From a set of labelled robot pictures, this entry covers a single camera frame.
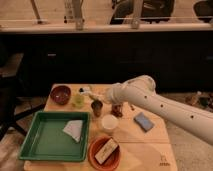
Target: table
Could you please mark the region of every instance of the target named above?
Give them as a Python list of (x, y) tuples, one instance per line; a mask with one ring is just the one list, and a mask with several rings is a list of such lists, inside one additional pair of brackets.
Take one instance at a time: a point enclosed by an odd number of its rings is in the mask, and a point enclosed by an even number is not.
[[(88, 86), (88, 84), (63, 84), (71, 88), (72, 96), (77, 93), (79, 88)], [(92, 84), (93, 92), (103, 93), (107, 84)], [(87, 111), (91, 114), (89, 128), (89, 142), (98, 136), (105, 135), (99, 125), (100, 118), (93, 115), (90, 107), (92, 100), (85, 96), (85, 105), (77, 109), (72, 105), (72, 98), (68, 104), (59, 106), (48, 98), (45, 111)], [(165, 127), (164, 120), (159, 116), (134, 107), (132, 111), (127, 103), (123, 105), (123, 117), (119, 118), (118, 128), (113, 133), (113, 138), (119, 143), (121, 149), (121, 160), (117, 168), (118, 171), (177, 171), (176, 161), (172, 151), (171, 143)], [(111, 105), (104, 104), (102, 116), (109, 114)], [(154, 124), (154, 128), (145, 133), (133, 121), (133, 117), (139, 112), (143, 112)], [(24, 170), (28, 171), (87, 171), (94, 170), (86, 157), (84, 162), (55, 162), (55, 161), (25, 161)]]

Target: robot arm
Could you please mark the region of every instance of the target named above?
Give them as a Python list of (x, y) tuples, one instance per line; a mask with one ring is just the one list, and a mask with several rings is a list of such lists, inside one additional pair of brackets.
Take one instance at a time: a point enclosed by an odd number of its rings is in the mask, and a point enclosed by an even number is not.
[(112, 104), (126, 101), (149, 110), (213, 145), (213, 113), (156, 94), (155, 82), (149, 76), (113, 84), (105, 98)]

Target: paper cup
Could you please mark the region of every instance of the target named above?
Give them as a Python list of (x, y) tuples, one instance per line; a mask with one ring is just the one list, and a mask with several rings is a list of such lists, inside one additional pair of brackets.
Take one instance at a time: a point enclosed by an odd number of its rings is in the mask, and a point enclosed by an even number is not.
[(117, 126), (118, 119), (111, 114), (105, 115), (101, 119), (101, 127), (107, 134), (112, 134)]

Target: bowl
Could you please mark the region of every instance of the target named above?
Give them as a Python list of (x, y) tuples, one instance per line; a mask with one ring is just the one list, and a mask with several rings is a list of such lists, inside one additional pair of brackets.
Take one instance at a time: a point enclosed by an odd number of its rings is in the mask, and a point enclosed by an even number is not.
[(115, 151), (108, 157), (108, 159), (103, 163), (99, 164), (95, 159), (96, 153), (103, 147), (103, 145), (110, 139), (110, 136), (103, 136), (95, 139), (91, 142), (88, 149), (88, 160), (90, 164), (99, 171), (113, 171), (115, 170), (120, 162), (121, 153), (120, 147), (117, 147)]
[(71, 96), (71, 90), (65, 85), (57, 86), (50, 92), (51, 99), (59, 105), (68, 103)]

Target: white cloth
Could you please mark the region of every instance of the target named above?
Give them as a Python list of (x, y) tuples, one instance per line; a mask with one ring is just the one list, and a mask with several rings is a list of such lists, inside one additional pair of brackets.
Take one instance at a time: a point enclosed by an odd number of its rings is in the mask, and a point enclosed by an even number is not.
[(69, 121), (64, 127), (63, 132), (70, 135), (76, 142), (79, 142), (81, 139), (82, 125), (83, 125), (82, 120)]

